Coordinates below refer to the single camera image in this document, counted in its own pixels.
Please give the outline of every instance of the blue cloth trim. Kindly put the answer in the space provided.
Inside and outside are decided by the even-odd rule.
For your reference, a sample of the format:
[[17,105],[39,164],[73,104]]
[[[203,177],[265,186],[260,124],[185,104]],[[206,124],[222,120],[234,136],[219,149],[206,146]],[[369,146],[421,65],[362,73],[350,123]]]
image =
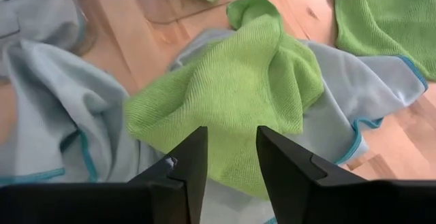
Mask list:
[[359,123],[364,123],[371,129],[376,129],[382,125],[383,118],[371,120],[368,118],[357,118],[353,121],[352,128],[354,132],[356,133],[354,136],[354,142],[351,146],[351,148],[338,160],[336,160],[336,164],[342,164],[345,163],[347,160],[351,159],[354,153],[357,151],[357,149],[360,146],[360,143],[362,142],[362,133],[360,132]]
[[86,165],[89,172],[89,181],[97,182],[98,173],[97,170],[95,169],[94,161],[91,157],[91,154],[89,153],[88,138],[82,131],[80,131],[80,143],[82,144],[82,154],[83,154],[84,164]]
[[42,180],[49,180],[57,176],[62,176],[64,174],[65,174],[65,169],[60,168],[56,170],[50,170],[47,172],[41,172],[35,174],[28,174],[24,176],[7,176],[7,177],[0,176],[0,185],[39,182]]
[[277,224],[277,220],[275,217],[273,217],[271,220],[265,222],[265,224]]
[[[80,136],[80,144],[82,147],[82,154],[83,154],[83,160],[84,164],[86,165],[88,172],[89,172],[89,181],[90,182],[97,182],[98,180],[98,173],[95,169],[94,162],[91,158],[91,154],[89,153],[89,143],[86,135],[79,131]],[[69,142],[68,145],[64,148],[64,150],[67,149],[69,145],[71,145],[72,141]],[[55,170],[50,170],[47,172],[39,172],[34,174],[28,174],[24,176],[0,176],[0,186],[4,185],[11,185],[11,184],[20,184],[20,183],[31,183],[31,182],[39,182],[43,180],[50,180],[51,178],[57,177],[57,176],[63,176],[65,175],[65,168],[59,168]]]
[[415,66],[415,64],[409,59],[409,57],[398,56],[410,70],[415,74],[415,76],[421,81],[422,85],[424,85],[425,91],[429,89],[429,84],[425,80],[425,77],[421,74],[420,70]]

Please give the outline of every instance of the teal edge binding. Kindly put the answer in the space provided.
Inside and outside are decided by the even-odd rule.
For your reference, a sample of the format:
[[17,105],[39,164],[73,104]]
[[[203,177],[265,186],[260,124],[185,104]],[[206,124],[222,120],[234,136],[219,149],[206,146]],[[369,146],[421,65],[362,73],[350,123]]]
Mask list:
[[265,222],[265,224],[277,224],[277,220],[275,217],[273,217],[271,220]]
[[[410,68],[410,70],[415,74],[415,76],[419,79],[419,81],[421,81],[422,85],[424,86],[424,90],[427,91],[429,89],[429,84],[427,84],[425,77],[421,74],[420,70],[415,66],[415,64],[405,56],[397,56],[397,57],[400,58],[400,60],[402,60],[408,68]],[[336,164],[345,163],[347,160],[352,158],[353,154],[359,148],[360,143],[362,141],[362,134],[360,132],[359,123],[364,123],[371,129],[376,129],[380,127],[382,121],[383,118],[379,118],[374,121],[367,118],[357,118],[356,120],[354,120],[352,124],[353,130],[356,132],[356,136],[354,137],[354,142],[351,148],[346,152],[346,154],[343,155],[340,159],[338,159],[335,163]]]
[[[95,165],[91,158],[91,154],[89,153],[88,138],[83,132],[79,131],[79,133],[80,133],[80,145],[82,147],[84,164],[86,165],[87,170],[89,172],[89,181],[96,182],[98,179],[98,173],[97,170],[95,169]],[[20,184],[20,183],[41,182],[44,180],[50,180],[54,177],[63,176],[63,175],[65,175],[65,168],[59,168],[47,172],[28,174],[25,176],[0,176],[0,186]]]

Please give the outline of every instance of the light blue towel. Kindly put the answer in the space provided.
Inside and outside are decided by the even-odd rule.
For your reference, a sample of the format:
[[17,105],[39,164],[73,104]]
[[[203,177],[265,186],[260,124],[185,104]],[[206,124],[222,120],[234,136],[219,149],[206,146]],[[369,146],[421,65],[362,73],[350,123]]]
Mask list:
[[22,40],[3,52],[18,122],[0,145],[0,185],[126,182],[154,151],[126,129],[126,90],[60,48]]
[[[204,31],[179,54],[170,71],[184,66],[208,43],[233,34],[230,30]],[[303,133],[286,136],[330,162],[345,163],[364,153],[368,146],[361,129],[379,127],[384,116],[411,105],[428,88],[405,57],[355,57],[323,44],[301,42],[320,64],[324,93],[304,113]],[[276,223],[273,216],[270,202],[208,181],[204,223]]]
[[[73,0],[0,1],[0,51],[18,39],[73,50],[84,40],[85,19]],[[0,57],[0,79],[7,79]]]

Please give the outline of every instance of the wooden floor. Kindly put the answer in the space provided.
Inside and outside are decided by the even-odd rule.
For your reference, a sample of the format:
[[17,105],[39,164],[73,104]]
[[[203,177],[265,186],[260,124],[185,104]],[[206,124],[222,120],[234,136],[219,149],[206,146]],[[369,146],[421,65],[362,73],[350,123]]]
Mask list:
[[[215,5],[199,0],[82,1],[98,32],[84,59],[113,74],[131,94],[162,75],[181,48],[203,29],[228,27],[225,4],[229,0]],[[270,1],[282,13],[289,34],[334,45],[333,0]],[[147,2],[159,3],[153,9]],[[153,15],[159,9],[163,13]],[[165,19],[170,22],[156,23]],[[3,141],[16,122],[10,85],[0,84],[0,100]],[[368,179],[436,178],[436,86],[430,84],[414,105],[386,117],[381,128],[365,132],[364,137],[370,151],[344,168]]]

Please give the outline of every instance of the hardwood floor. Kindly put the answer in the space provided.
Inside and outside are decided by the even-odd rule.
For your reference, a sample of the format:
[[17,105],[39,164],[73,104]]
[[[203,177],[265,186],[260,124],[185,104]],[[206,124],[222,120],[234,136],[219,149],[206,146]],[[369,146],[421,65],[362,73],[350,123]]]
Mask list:
[[[166,24],[147,20],[151,17],[150,12],[144,13],[147,0],[82,1],[98,32],[96,44],[84,59],[110,72],[130,93],[162,75],[177,53],[203,29],[228,27],[225,0],[217,5],[195,0],[149,0],[158,1],[166,13],[156,17],[171,18],[168,14],[175,12],[172,17],[176,20]],[[333,0],[270,1],[281,12],[289,34],[334,44],[337,26]],[[379,129],[366,131],[370,151],[343,167],[368,179],[436,178],[435,85],[430,84],[429,90],[409,108],[386,117]],[[16,122],[10,85],[0,84],[0,100],[3,141]]]

